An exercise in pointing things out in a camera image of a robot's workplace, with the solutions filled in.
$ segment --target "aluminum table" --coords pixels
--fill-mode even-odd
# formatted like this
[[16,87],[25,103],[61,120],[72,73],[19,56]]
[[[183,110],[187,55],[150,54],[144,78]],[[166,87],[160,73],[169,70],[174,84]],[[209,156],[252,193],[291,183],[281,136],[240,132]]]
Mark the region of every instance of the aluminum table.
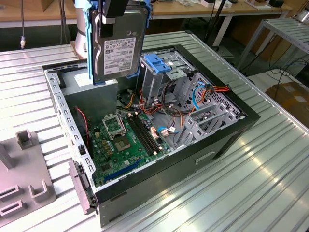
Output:
[[28,128],[39,136],[55,202],[0,232],[300,231],[309,226],[308,129],[193,34],[146,36],[144,49],[182,44],[260,116],[228,152],[105,228],[83,214],[70,154],[41,66],[77,59],[69,45],[0,54],[0,141]]
[[296,54],[298,48],[309,53],[309,25],[301,23],[294,18],[264,19],[248,42],[245,50],[242,52],[237,69],[240,69],[255,41],[265,28],[269,29],[270,33],[256,52],[257,54],[264,50],[274,34],[279,35],[296,47],[293,54],[290,55],[291,58]]

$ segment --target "wooden table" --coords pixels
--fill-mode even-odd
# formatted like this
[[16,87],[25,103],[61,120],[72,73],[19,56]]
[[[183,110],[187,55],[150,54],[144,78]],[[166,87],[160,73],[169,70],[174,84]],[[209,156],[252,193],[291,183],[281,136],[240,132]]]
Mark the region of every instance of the wooden table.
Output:
[[[267,10],[257,10],[246,4],[244,0],[239,0],[231,8],[223,9],[220,16],[225,17],[219,30],[214,46],[220,44],[226,29],[234,16],[240,15],[274,15],[280,14],[280,18],[285,18],[292,8],[284,4],[281,8]],[[72,0],[65,0],[65,12],[67,24],[76,24],[76,11]],[[153,7],[151,19],[172,19],[172,18],[198,18],[210,17],[212,8],[204,7],[200,4],[183,6],[178,2],[156,2]],[[25,26],[48,26],[60,25],[60,11],[58,1],[55,0],[44,12],[24,10]],[[0,28],[20,27],[20,9],[6,6],[0,10]]]

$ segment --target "ram slot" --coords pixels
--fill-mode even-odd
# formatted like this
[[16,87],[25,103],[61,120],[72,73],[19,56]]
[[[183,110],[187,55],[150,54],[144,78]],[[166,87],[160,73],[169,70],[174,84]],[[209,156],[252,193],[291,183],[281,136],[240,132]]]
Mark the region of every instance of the ram slot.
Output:
[[154,152],[158,152],[159,148],[156,145],[156,143],[153,141],[151,138],[150,134],[148,131],[145,129],[141,121],[136,117],[136,118],[130,118],[128,120],[129,125],[135,132],[137,138],[141,142],[141,144],[144,146],[145,150],[147,151],[148,155],[153,155]]

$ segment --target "hard drive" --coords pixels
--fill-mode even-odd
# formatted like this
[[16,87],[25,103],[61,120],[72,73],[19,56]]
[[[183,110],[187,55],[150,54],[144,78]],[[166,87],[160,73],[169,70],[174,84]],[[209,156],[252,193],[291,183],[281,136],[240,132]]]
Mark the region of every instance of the hard drive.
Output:
[[97,10],[91,17],[94,84],[137,74],[148,10],[130,1],[124,16],[117,17],[115,23],[102,24]]

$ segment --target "label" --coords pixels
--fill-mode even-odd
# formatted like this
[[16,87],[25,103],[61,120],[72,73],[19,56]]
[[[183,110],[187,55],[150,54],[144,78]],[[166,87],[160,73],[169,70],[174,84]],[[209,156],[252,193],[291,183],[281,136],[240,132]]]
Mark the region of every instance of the label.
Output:
[[294,96],[299,102],[307,102],[302,96]]
[[89,79],[89,74],[88,73],[81,73],[75,75],[75,80],[78,84],[78,86],[86,86],[92,84],[92,80]]
[[284,86],[284,88],[288,91],[288,92],[294,92],[295,89],[293,89],[292,86]]
[[135,37],[104,42],[104,75],[130,70],[134,56]]

